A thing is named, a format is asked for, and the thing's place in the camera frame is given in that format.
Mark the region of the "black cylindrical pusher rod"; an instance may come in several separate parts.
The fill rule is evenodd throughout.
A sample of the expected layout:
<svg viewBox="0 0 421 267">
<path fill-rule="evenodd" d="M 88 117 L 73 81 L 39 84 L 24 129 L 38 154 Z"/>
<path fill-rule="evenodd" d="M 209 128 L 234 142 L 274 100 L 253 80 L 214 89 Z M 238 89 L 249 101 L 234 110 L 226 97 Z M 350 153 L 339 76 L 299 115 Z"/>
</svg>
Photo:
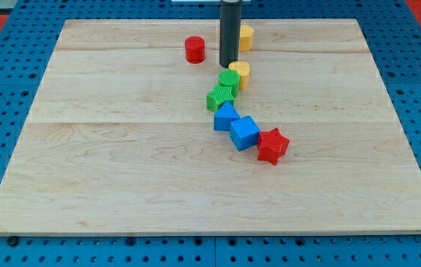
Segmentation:
<svg viewBox="0 0 421 267">
<path fill-rule="evenodd" d="M 221 0 L 219 63 L 224 68 L 238 60 L 241 10 L 241 0 Z"/>
</svg>

